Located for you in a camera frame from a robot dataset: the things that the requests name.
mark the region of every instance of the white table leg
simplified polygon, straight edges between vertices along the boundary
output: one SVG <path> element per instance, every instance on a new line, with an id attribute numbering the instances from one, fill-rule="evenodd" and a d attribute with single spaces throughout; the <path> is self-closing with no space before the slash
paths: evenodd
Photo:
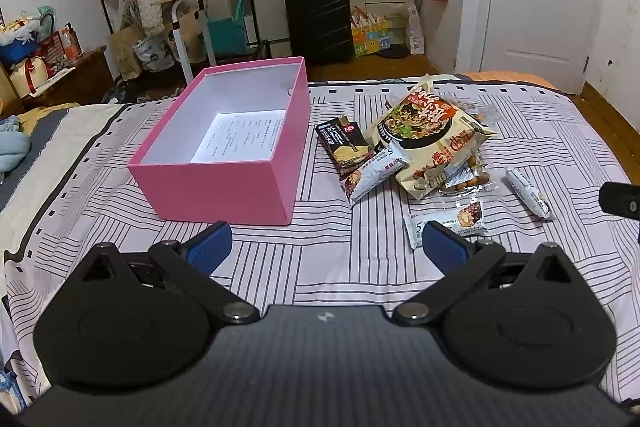
<path id="1" fill-rule="evenodd" d="M 178 22 L 177 14 L 178 6 L 180 6 L 180 3 L 182 3 L 182 1 L 183 0 L 177 0 L 176 2 L 174 2 L 174 6 L 171 8 L 172 31 L 174 33 L 175 48 L 178 51 L 178 60 L 180 60 L 180 65 L 182 66 L 184 79 L 187 81 L 187 84 L 191 84 L 193 82 L 193 71 L 191 71 L 189 55 L 187 55 L 187 48 L 184 45 L 184 40 L 182 39 L 182 34 L 180 33 L 180 23 Z"/>
<path id="2" fill-rule="evenodd" d="M 216 65 L 216 54 L 213 52 L 213 43 L 211 42 L 211 34 L 207 26 L 207 10 L 205 0 L 198 0 L 198 19 L 200 20 L 200 28 L 202 29 L 202 37 L 204 38 L 204 47 L 207 49 L 207 57 L 209 57 L 209 65 Z"/>

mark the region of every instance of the wooden nightstand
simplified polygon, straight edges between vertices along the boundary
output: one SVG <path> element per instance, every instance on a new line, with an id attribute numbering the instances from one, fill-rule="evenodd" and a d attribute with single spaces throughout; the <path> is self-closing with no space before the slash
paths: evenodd
<path id="1" fill-rule="evenodd" d="M 106 46 L 81 55 L 76 68 L 49 87 L 40 96 L 25 96 L 25 110 L 35 107 L 53 107 L 61 103 L 76 102 L 80 105 L 100 103 L 102 97 L 115 86 L 104 57 Z"/>

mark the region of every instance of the blue cloth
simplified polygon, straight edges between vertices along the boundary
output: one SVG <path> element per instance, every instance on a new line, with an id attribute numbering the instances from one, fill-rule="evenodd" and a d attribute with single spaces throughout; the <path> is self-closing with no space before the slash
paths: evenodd
<path id="1" fill-rule="evenodd" d="M 0 121 L 0 172 L 15 169 L 30 147 L 31 140 L 25 133 L 20 132 L 20 121 L 15 116 Z"/>

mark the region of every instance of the black round disc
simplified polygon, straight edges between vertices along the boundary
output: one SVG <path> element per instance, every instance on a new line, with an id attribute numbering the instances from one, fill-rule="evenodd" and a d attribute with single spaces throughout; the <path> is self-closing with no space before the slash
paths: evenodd
<path id="1" fill-rule="evenodd" d="M 446 315 L 450 353 L 499 385 L 561 389 L 598 378 L 616 348 L 616 333 L 595 299 L 570 284 L 476 293 Z"/>
<path id="2" fill-rule="evenodd" d="M 208 342 L 207 315 L 188 298 L 100 283 L 56 296 L 34 333 L 52 382 L 96 391 L 165 380 L 189 367 Z"/>

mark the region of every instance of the bed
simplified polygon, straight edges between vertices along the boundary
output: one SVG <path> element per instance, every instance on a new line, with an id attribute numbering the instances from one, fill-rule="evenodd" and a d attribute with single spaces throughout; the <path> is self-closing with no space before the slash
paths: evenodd
<path id="1" fill-rule="evenodd" d="M 558 219 L 534 219 L 498 183 L 482 195 L 489 235 L 512 251 L 533 251 L 543 241 L 564 247 L 618 331 L 603 388 L 619 401 L 640 396 L 637 224 L 607 216 L 598 206 L 603 182 L 627 182 L 623 169 L 574 104 L 538 77 L 485 73 L 433 80 L 435 92 L 497 108 L 499 134 L 482 146 L 483 154 L 490 166 L 526 172 L 546 192 Z M 402 223 L 409 212 L 439 208 L 438 198 L 409 200 L 388 180 L 352 211 L 313 132 L 315 124 L 340 114 L 370 125 L 386 110 L 385 100 L 404 96 L 412 81 L 310 86 L 293 222 L 233 226 L 232 253 L 212 278 L 262 312 L 272 303 L 374 303 L 389 311 L 439 279 L 422 250 L 412 251 Z M 126 167 L 171 103 L 55 111 L 38 123 L 32 152 L 0 185 L 0 349 L 4 360 L 11 358 L 26 397 L 45 389 L 32 343 L 38 315 L 91 245 L 112 241 L 122 251 L 143 251 L 206 227 L 159 219 Z"/>

